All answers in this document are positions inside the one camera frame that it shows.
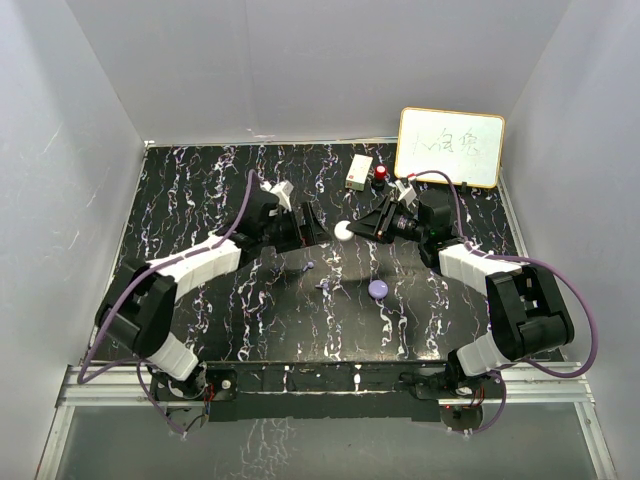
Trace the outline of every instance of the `white ball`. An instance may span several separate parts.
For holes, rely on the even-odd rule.
[[[341,222],[338,222],[333,229],[333,234],[341,242],[348,242],[353,238],[353,232],[347,230],[347,226],[349,225],[349,223],[351,223],[349,222],[349,220],[342,220]]]

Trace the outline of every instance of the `purple ball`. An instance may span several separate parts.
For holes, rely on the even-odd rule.
[[[369,284],[369,295],[376,300],[382,300],[389,293],[389,285],[382,280],[374,280]]]

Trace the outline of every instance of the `black marble table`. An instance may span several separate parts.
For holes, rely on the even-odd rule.
[[[272,183],[290,180],[293,202],[311,201],[332,233],[336,222],[358,218],[382,196],[345,190],[353,155],[372,156],[374,166],[393,171],[395,150],[395,144],[150,149],[119,258],[161,258],[205,240],[234,218],[251,168]],[[498,189],[469,189],[460,197],[465,233],[484,249],[515,254]],[[316,266],[303,272],[308,261]],[[384,300],[367,293],[374,279],[389,285]],[[316,288],[322,281],[328,291]],[[485,299],[425,268],[415,244],[356,238],[283,255],[265,249],[244,269],[185,295],[172,331],[210,361],[402,361],[444,359],[487,327]],[[107,341],[96,358],[125,356],[126,349]]]

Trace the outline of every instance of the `red cap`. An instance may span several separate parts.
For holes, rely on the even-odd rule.
[[[384,165],[378,165],[373,171],[373,177],[376,180],[384,180],[387,176],[387,167]]]

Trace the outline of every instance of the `whiteboard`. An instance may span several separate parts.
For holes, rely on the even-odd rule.
[[[400,117],[396,177],[440,170],[457,185],[493,188],[498,183],[504,124],[499,115],[407,107]],[[418,180],[446,183],[435,174]]]

